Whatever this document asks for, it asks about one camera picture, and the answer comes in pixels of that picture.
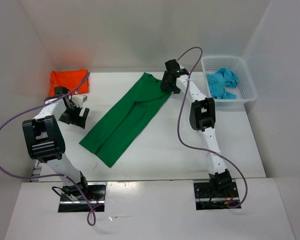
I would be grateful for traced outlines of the green t-shirt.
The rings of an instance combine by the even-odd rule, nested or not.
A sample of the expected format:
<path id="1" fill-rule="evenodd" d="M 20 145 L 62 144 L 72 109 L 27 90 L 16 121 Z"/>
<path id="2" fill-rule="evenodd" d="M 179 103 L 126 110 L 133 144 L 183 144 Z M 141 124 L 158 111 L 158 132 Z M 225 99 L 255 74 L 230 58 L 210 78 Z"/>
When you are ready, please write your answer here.
<path id="1" fill-rule="evenodd" d="M 79 144 L 111 168 L 145 129 L 171 94 L 162 81 L 143 73 Z"/>

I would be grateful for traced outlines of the orange t-shirt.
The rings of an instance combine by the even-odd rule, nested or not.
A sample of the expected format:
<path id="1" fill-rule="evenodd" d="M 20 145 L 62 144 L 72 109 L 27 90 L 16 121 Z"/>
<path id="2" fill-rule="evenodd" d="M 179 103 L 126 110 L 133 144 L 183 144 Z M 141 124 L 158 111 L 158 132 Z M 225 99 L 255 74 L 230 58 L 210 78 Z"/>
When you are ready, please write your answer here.
<path id="1" fill-rule="evenodd" d="M 72 71 L 52 71 L 50 73 L 50 90 L 48 96 L 52 97 L 55 95 L 55 87 L 62 86 L 72 91 L 81 83 L 87 73 L 87 69 Z"/>

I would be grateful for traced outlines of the light blue t-shirt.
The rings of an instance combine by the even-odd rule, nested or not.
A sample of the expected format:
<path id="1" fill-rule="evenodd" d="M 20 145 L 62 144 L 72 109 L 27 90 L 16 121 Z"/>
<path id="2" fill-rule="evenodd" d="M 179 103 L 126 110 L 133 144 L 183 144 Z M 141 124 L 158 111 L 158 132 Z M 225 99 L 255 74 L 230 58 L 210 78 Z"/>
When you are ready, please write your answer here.
<path id="1" fill-rule="evenodd" d="M 238 86 L 238 75 L 231 69 L 224 67 L 215 73 L 206 74 L 206 79 L 212 98 L 216 100 L 235 100 L 237 95 L 227 91 Z"/>

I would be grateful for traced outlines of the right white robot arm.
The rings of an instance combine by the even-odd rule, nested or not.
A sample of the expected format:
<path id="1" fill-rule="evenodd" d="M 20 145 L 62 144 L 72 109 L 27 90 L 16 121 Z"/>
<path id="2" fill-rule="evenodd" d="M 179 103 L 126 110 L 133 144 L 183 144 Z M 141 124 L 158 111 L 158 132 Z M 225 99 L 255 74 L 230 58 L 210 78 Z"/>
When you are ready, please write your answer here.
<path id="1" fill-rule="evenodd" d="M 213 196 L 219 197 L 231 187 L 232 177 L 225 161 L 219 156 L 221 151 L 215 130 L 215 101 L 203 94 L 196 84 L 188 79 L 190 73 L 181 68 L 175 59 L 164 64 L 165 71 L 160 89 L 173 94 L 184 93 L 190 103 L 190 126 L 207 144 L 209 191 Z"/>

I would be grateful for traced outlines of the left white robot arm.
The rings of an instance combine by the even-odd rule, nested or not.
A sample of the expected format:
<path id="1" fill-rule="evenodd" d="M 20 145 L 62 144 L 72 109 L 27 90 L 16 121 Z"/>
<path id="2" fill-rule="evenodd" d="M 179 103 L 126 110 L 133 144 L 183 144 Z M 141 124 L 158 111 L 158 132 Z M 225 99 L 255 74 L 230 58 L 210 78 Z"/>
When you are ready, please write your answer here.
<path id="1" fill-rule="evenodd" d="M 22 130 L 30 158 L 58 174 L 66 196 L 82 201 L 89 196 L 90 188 L 83 173 L 66 156 L 66 143 L 58 122 L 84 129 L 90 109 L 83 107 L 86 95 L 76 92 L 66 96 L 69 92 L 66 87 L 55 87 L 54 95 L 45 99 L 41 111 L 33 119 L 23 121 Z"/>

